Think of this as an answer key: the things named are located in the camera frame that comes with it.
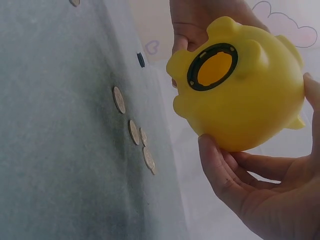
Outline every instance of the gray felt surface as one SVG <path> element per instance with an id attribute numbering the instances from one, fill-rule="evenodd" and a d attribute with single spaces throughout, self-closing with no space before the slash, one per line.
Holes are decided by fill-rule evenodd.
<path id="1" fill-rule="evenodd" d="M 159 86 L 141 51 L 125 0 L 0 3 L 1 240 L 188 239 Z M 156 176 L 129 119 L 148 134 Z"/>

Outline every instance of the piggy bank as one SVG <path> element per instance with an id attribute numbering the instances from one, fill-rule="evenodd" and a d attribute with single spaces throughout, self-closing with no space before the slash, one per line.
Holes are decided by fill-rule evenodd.
<path id="1" fill-rule="evenodd" d="M 174 111 L 199 136 L 238 152 L 305 126 L 303 60 L 289 40 L 226 16 L 207 33 L 204 45 L 176 52 L 166 67 L 177 83 Z"/>

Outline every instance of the pink heart drawing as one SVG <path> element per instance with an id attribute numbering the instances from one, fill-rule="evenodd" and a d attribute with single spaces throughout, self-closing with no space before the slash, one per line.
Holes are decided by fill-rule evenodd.
<path id="1" fill-rule="evenodd" d="M 158 53 L 159 46 L 160 46 L 160 42 L 158 40 L 152 40 L 148 42 L 144 47 L 148 54 L 156 55 Z"/>
<path id="2" fill-rule="evenodd" d="M 298 48 L 312 47 L 318 40 L 316 29 L 311 26 L 299 26 L 283 12 L 272 12 L 272 6 L 268 1 L 258 2 L 252 10 L 272 34 L 286 36 Z"/>

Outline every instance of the hand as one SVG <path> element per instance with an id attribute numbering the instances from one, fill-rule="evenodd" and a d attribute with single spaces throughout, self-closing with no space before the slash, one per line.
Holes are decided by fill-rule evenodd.
<path id="1" fill-rule="evenodd" d="M 209 24 L 223 16 L 268 31 L 244 0 L 170 0 L 170 9 L 174 29 L 172 53 L 196 50 L 208 40 Z"/>
<path id="2" fill-rule="evenodd" d="M 211 137 L 199 138 L 202 168 L 215 194 L 265 240 L 320 239 L 320 84 L 306 73 L 304 85 L 314 109 L 311 155 L 229 153 Z M 248 172 L 280 183 L 259 181 Z"/>

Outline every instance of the silver coin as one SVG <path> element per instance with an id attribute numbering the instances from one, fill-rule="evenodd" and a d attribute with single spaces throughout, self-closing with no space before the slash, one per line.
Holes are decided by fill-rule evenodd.
<path id="1" fill-rule="evenodd" d="M 147 147 L 148 146 L 148 139 L 147 139 L 146 132 L 140 127 L 139 133 L 140 133 L 140 137 L 141 137 L 141 141 L 142 141 L 143 146 Z"/>
<path id="2" fill-rule="evenodd" d="M 126 105 L 120 89 L 117 86 L 115 86 L 112 90 L 112 93 L 116 108 L 119 110 L 120 113 L 125 114 Z"/>
<path id="3" fill-rule="evenodd" d="M 150 169 L 152 171 L 153 174 L 156 174 L 155 172 L 155 161 L 151 155 L 151 152 L 149 151 L 149 149 L 145 146 L 143 149 L 143 158 L 144 158 L 144 162 L 146 164 L 146 166 L 148 167 L 148 169 Z"/>
<path id="4" fill-rule="evenodd" d="M 136 124 L 134 123 L 134 121 L 130 120 L 128 125 L 129 125 L 129 132 L 134 144 L 139 145 L 140 140 L 139 140 L 139 133 L 138 133 Z"/>
<path id="5" fill-rule="evenodd" d="M 155 168 L 155 167 L 152 168 L 152 169 L 151 169 L 151 172 L 152 172 L 153 175 L 156 175 L 156 174 L 157 174 L 156 168 Z"/>
<path id="6" fill-rule="evenodd" d="M 80 0 L 69 0 L 69 2 L 72 4 L 74 7 L 78 7 L 80 4 Z"/>

